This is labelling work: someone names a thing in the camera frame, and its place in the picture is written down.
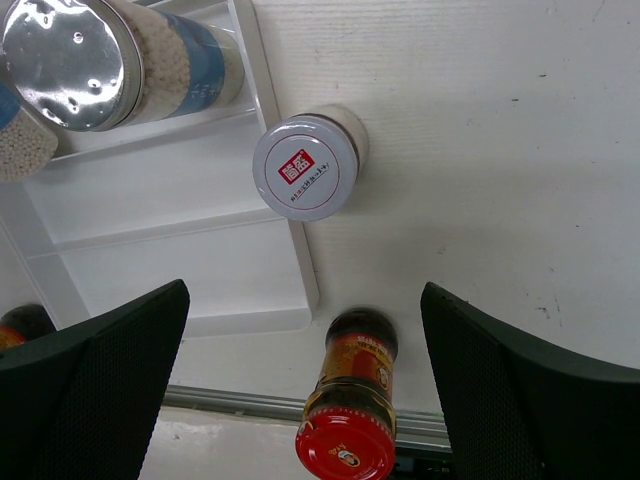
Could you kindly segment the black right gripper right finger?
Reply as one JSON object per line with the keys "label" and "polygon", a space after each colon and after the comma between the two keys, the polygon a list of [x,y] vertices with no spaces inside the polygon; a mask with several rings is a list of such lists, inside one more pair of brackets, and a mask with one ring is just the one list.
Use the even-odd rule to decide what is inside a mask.
{"label": "black right gripper right finger", "polygon": [[434,283],[420,307],[459,478],[638,478],[638,370],[556,346]]}

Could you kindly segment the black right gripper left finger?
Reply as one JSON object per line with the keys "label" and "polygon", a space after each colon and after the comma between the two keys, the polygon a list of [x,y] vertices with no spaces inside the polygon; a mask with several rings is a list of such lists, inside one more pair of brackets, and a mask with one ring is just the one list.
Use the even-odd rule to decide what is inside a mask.
{"label": "black right gripper left finger", "polygon": [[174,280],[2,351],[2,478],[138,478],[189,306]]}

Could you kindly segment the silver-lid blue-label bottle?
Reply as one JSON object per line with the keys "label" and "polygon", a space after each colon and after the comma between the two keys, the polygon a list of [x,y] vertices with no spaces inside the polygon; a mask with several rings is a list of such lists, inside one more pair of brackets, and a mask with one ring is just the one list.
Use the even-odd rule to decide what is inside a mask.
{"label": "silver-lid blue-label bottle", "polygon": [[2,47],[21,97],[76,132],[224,107],[245,81],[227,30],[130,1],[15,1]]}
{"label": "silver-lid blue-label bottle", "polygon": [[21,182],[46,166],[58,148],[58,138],[29,113],[18,97],[1,84],[2,183]]}

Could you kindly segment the white-lid spice jar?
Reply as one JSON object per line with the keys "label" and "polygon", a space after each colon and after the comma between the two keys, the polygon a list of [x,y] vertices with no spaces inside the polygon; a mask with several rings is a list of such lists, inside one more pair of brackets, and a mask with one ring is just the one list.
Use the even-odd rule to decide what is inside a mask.
{"label": "white-lid spice jar", "polygon": [[256,145],[252,173],[274,212],[315,222],[346,204],[368,155],[362,121],[343,106],[327,105],[269,129]]}

